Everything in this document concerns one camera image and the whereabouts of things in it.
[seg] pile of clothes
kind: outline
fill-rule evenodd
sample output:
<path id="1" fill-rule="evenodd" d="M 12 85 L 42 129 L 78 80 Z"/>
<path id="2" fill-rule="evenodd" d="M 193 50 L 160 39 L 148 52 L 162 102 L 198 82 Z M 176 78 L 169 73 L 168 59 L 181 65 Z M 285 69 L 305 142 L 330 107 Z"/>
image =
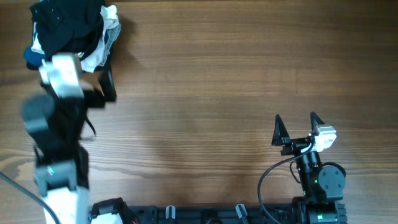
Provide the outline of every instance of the pile of clothes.
<path id="1" fill-rule="evenodd" d="M 116 6 L 105 7 L 100 0 L 42 0 L 32 12 L 32 44 L 25 49 L 29 69 L 58 52 L 76 53 L 81 67 L 94 72 L 105 65 L 121 24 Z"/>

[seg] black fabric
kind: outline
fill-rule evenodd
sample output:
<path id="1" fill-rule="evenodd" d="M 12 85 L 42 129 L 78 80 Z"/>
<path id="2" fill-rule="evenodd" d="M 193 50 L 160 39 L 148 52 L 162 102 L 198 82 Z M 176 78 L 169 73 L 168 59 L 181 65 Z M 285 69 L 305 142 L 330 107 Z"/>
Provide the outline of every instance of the black fabric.
<path id="1" fill-rule="evenodd" d="M 44 0 L 31 6 L 45 59 L 57 52 L 84 52 L 84 60 L 93 53 L 104 26 L 101 5 L 99 0 Z"/>

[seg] wooden tabletop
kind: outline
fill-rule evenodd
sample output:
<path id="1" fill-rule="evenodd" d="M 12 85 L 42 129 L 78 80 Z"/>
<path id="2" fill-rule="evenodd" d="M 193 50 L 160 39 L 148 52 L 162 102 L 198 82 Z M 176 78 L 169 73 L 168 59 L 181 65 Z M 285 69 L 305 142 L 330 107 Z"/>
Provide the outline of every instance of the wooden tabletop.
<path id="1" fill-rule="evenodd" d="M 323 162 L 346 168 L 349 223 L 397 223 L 397 4 L 371 1 L 114 2 L 118 102 L 91 110 L 91 203 L 258 205 L 280 114 L 292 138 L 310 112 L 337 130 Z M 29 4 L 0 6 L 0 170 L 29 190 L 33 140 L 19 116 L 40 93 L 26 69 Z M 91 136 L 85 128 L 84 136 Z M 266 203 L 301 196 L 288 165 L 262 186 Z M 0 223 L 43 223 L 42 209 L 0 181 Z"/>

